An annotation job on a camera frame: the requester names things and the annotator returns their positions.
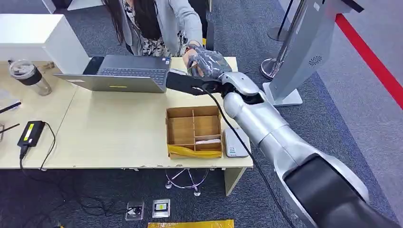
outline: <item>desk leg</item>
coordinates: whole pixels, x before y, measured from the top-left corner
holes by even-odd
[[[246,168],[226,168],[224,171],[225,195],[229,196]]]

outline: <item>pen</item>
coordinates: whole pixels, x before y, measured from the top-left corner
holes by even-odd
[[[0,134],[4,133],[4,132],[6,132],[6,131],[8,131],[8,130],[10,130],[10,129],[13,129],[14,127],[16,127],[16,126],[18,126],[18,125],[19,125],[19,123],[16,124],[16,125],[11,126],[11,127],[9,127],[9,128],[6,128],[6,129],[0,131]]]
[[[10,106],[8,106],[8,107],[3,108],[3,109],[0,110],[0,114],[3,113],[3,112],[5,112],[5,111],[8,111],[8,110],[10,110],[10,109],[15,108],[15,107],[19,106],[20,104],[21,104],[21,102],[17,102],[17,103],[15,103],[15,104],[12,104],[12,105],[10,105]]]

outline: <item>clear cup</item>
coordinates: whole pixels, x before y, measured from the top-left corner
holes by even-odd
[[[12,62],[9,66],[9,73],[13,78],[29,86],[41,96],[49,95],[52,92],[49,83],[39,72],[37,67],[28,60]]]

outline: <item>black power adapter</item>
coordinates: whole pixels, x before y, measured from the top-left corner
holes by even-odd
[[[40,135],[42,134],[45,122],[29,121],[25,126],[24,131],[17,143],[21,147],[19,159],[22,160],[30,147],[35,147],[38,144]]]

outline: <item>yellow label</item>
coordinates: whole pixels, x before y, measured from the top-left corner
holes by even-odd
[[[111,88],[127,88],[127,86],[121,86],[121,85],[110,85],[109,87],[111,87]]]
[[[34,124],[33,124],[33,123],[31,123],[31,125],[29,125],[27,134],[25,135],[25,138],[24,138],[24,141],[28,140],[29,135],[31,134],[32,128],[34,128]]]

